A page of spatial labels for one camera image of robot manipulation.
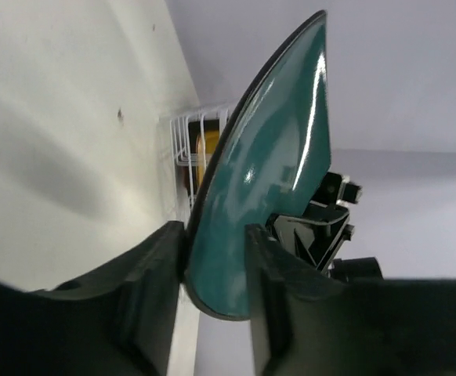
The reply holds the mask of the dark teal square plate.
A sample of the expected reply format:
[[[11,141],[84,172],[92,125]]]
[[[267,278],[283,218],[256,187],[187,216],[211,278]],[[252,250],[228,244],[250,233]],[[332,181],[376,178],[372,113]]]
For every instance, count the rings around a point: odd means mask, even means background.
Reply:
[[[331,165],[327,14],[293,31],[236,105],[208,163],[187,234],[185,283],[200,311],[248,318],[244,228],[300,216]]]

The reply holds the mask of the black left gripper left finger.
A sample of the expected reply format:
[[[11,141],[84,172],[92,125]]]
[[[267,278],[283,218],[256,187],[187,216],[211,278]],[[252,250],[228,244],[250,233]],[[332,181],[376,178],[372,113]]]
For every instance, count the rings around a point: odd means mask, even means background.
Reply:
[[[0,375],[164,375],[179,295],[181,222],[47,291],[0,283]]]

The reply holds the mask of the yellow square plate black rim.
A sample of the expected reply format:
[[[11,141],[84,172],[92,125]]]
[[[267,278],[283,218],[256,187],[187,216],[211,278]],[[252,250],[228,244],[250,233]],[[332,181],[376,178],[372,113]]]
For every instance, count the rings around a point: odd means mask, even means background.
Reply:
[[[219,141],[219,118],[204,119],[204,140],[201,140],[201,123],[199,121],[191,121],[189,127],[190,151],[192,154],[200,154],[200,166],[193,164],[192,177],[194,192],[198,191],[198,187],[204,177],[204,162],[209,163],[213,152]]]

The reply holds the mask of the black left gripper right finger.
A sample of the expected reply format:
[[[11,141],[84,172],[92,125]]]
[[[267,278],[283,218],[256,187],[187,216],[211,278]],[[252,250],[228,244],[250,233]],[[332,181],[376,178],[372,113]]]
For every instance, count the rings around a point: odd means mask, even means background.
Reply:
[[[258,375],[456,375],[456,280],[333,280],[244,231]]]

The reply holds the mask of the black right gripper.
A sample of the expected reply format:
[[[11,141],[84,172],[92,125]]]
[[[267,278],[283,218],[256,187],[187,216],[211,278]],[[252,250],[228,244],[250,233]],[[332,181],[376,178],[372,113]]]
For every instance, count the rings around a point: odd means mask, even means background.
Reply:
[[[357,204],[362,187],[346,175],[328,172],[300,216],[272,214],[266,228],[284,250],[336,280],[379,278],[374,257],[340,259],[336,255],[352,240],[348,205]]]

